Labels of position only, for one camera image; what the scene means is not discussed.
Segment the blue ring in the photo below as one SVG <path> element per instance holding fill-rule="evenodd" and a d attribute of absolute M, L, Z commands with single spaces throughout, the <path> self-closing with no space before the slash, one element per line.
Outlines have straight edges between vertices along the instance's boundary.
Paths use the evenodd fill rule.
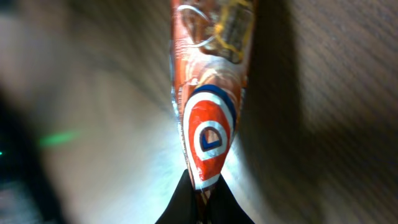
<path fill-rule="evenodd" d="M 218 86 L 207 84 L 207 85 L 203 85 L 203 86 L 197 88 L 196 90 L 194 90 L 193 94 L 196 94 L 196 93 L 201 92 L 201 91 L 212 92 L 212 93 L 216 94 L 217 96 L 219 96 L 221 99 L 224 100 L 224 102 L 227 105 L 229 111 L 231 112 L 233 123 L 234 123 L 234 132 L 235 132 L 236 110 L 235 110 L 235 107 L 234 107 L 234 103 L 232 103 L 232 100 L 229 98 L 227 92 L 225 92 L 224 90 L 222 90 Z"/>

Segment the table surface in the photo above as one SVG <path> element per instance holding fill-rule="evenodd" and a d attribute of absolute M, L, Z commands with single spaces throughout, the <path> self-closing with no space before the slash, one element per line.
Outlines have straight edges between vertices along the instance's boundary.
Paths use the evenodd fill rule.
<path fill-rule="evenodd" d="M 71 223 L 154 223 L 185 169 L 170 103 L 170 6 L 20 0 L 0 85 Z M 261 1 L 222 174 L 256 223 L 398 222 L 398 1 Z"/>

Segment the candy wrapper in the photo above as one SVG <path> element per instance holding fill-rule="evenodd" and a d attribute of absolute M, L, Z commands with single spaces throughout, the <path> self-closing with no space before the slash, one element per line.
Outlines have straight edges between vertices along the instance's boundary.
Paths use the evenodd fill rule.
<path fill-rule="evenodd" d="M 255 0 L 172 0 L 172 99 L 193 188 L 207 203 L 239 122 Z"/>

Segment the plastic packaging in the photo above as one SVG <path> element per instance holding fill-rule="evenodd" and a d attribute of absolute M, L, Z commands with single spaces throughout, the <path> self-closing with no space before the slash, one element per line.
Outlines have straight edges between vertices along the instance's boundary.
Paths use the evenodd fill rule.
<path fill-rule="evenodd" d="M 236 134 L 255 0 L 172 0 L 172 99 L 194 190 L 204 203 Z"/>

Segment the beige surface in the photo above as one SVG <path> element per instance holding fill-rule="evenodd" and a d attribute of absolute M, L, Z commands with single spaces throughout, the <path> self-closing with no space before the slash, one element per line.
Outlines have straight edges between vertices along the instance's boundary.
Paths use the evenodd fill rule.
<path fill-rule="evenodd" d="M 43 152 L 65 213 L 153 223 L 185 168 L 168 2 L 22 2 L 21 19 L 0 20 L 1 85 L 38 138 L 81 131 Z M 397 223 L 396 1 L 261 1 L 259 12 L 223 169 L 237 201 L 256 223 Z"/>

